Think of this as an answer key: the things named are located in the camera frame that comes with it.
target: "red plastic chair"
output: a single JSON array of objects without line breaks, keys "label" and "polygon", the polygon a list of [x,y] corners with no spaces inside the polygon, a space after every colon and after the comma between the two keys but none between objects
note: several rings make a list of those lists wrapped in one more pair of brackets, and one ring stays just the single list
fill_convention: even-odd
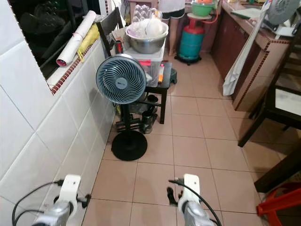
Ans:
[{"label": "red plastic chair", "polygon": [[[278,189],[285,188],[283,195],[275,197]],[[257,215],[268,216],[270,226],[282,226],[276,211],[301,204],[301,183],[287,183],[276,188],[268,195],[265,202],[257,206]]]}]

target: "black chair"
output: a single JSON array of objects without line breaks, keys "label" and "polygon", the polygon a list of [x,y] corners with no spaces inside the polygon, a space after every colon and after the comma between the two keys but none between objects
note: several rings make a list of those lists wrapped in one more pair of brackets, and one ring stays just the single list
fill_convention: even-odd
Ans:
[{"label": "black chair", "polygon": [[104,19],[100,21],[100,23],[97,23],[98,30],[100,32],[100,37],[102,38],[104,47],[108,53],[108,56],[111,56],[111,48],[114,45],[113,42],[108,42],[107,37],[109,34],[115,30],[116,26],[118,25],[118,28],[123,28],[121,17],[120,17],[120,11],[119,8],[116,7],[110,14],[108,14]]},{"label": "black chair", "polygon": [[286,51],[265,96],[250,114],[250,119],[254,116],[256,119],[239,140],[238,146],[243,147],[266,118],[285,124],[283,130],[289,127],[301,129],[301,114],[296,111],[296,107],[301,108],[301,101],[298,99],[301,100],[301,26]]}]

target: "electric fan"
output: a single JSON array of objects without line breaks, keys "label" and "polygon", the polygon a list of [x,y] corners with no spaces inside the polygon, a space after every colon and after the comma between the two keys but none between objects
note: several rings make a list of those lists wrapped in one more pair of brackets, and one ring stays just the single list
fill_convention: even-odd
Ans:
[{"label": "electric fan", "polygon": [[136,101],[146,87],[146,77],[138,61],[126,54],[107,58],[97,69],[96,84],[100,92],[110,101],[121,105],[125,131],[112,142],[112,152],[124,161],[139,159],[147,149],[144,135],[131,130],[131,115],[128,104]]}]

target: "wooden cabinet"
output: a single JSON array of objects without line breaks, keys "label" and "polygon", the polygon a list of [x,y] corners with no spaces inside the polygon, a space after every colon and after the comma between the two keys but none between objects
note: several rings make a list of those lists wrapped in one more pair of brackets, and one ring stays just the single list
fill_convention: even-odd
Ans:
[{"label": "wooden cabinet", "polygon": [[[214,39],[211,55],[223,79],[234,64],[248,37],[249,35],[236,21],[222,10],[220,25]],[[249,74],[260,50],[260,47],[253,43],[233,94],[234,97]]]}]

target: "metal bowl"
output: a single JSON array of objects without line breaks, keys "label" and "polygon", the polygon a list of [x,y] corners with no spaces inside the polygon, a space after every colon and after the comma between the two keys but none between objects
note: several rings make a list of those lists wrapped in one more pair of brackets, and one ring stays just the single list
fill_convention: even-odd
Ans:
[{"label": "metal bowl", "polygon": [[126,34],[128,36],[130,45],[133,47],[134,50],[136,50],[139,53],[145,53],[145,54],[152,54],[155,52],[160,51],[162,48],[165,37],[168,34],[168,26],[164,24],[165,32],[158,36],[157,38],[154,39],[149,39],[149,38],[136,38],[130,34]]}]

